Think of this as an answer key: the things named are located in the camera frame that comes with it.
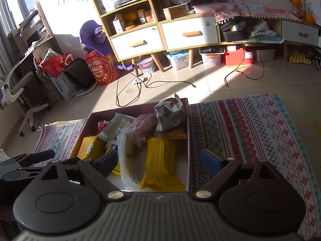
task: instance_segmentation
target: wooden drawer handle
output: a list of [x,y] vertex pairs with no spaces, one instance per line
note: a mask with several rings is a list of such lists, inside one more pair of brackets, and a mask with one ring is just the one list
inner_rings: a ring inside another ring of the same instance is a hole
[[309,38],[309,35],[307,33],[301,33],[299,32],[299,35],[304,38]]
[[201,36],[203,33],[201,31],[195,31],[195,32],[188,32],[188,33],[182,33],[185,37],[194,37],[194,36]]
[[135,42],[135,43],[132,43],[132,44],[129,44],[128,47],[138,47],[138,46],[142,46],[142,45],[145,45],[147,44],[147,41],[139,41],[139,42]]

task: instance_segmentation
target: wooden leg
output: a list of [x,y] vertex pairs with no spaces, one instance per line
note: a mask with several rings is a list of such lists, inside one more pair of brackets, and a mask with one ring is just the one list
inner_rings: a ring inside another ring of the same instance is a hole
[[135,74],[136,77],[138,77],[138,65],[137,65],[137,62],[136,62],[135,58],[132,59],[132,64],[135,65],[134,74]]
[[288,45],[284,44],[283,48],[284,48],[284,60],[287,62],[288,61]]
[[161,72],[164,72],[165,70],[163,68],[163,65],[160,63],[160,61],[159,61],[158,57],[156,56],[156,54],[151,54],[151,56],[152,56],[154,62],[156,63],[157,67],[159,68],[159,70]]
[[189,49],[188,50],[188,66],[190,68],[193,68],[193,60],[194,60],[194,50]]

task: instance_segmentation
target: red barrel with cartoon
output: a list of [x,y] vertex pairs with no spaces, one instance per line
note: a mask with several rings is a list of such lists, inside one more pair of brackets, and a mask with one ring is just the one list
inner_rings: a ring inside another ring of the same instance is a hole
[[83,55],[99,85],[104,86],[119,78],[118,62],[114,53],[102,56],[97,51]]

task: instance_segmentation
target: drawer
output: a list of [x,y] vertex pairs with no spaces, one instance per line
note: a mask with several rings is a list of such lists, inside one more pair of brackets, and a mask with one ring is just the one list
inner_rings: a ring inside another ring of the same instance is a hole
[[163,23],[169,50],[218,43],[215,17],[201,17]]
[[319,29],[300,23],[283,21],[282,36],[286,41],[317,45]]
[[112,38],[111,43],[120,60],[164,50],[156,25]]

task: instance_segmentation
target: floor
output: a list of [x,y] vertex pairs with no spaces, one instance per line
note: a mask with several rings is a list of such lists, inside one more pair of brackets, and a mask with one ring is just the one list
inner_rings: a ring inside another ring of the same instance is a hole
[[[250,80],[241,73],[233,73],[228,77],[229,87],[224,84],[224,77],[233,69],[225,66],[205,67],[195,64],[192,69],[185,68],[174,71],[166,68],[166,72],[157,71],[150,79],[154,81],[189,81],[196,88],[187,83],[152,84],[143,86],[139,100],[133,104],[156,102],[172,97],[177,93],[181,98],[188,98],[190,104],[228,99],[252,94],[278,94],[281,96],[296,128],[301,135],[308,152],[312,168],[317,181],[321,186],[321,71],[312,65],[292,64],[282,58],[265,62],[265,74],[262,79]],[[263,73],[261,63],[243,68],[244,72],[252,77],[259,78]],[[130,83],[134,78],[125,74],[119,80],[118,91]],[[55,121],[68,121],[87,118],[91,112],[118,108],[116,105],[117,82],[107,86],[98,86],[94,91],[81,97],[70,100],[61,100],[53,104],[50,112],[39,113],[36,117],[36,126],[43,126]],[[119,94],[119,103],[126,105],[138,94],[137,85],[130,84]],[[12,134],[11,141],[4,146],[7,155],[15,156],[21,153],[32,153],[40,131],[31,132],[25,128],[25,136]]]

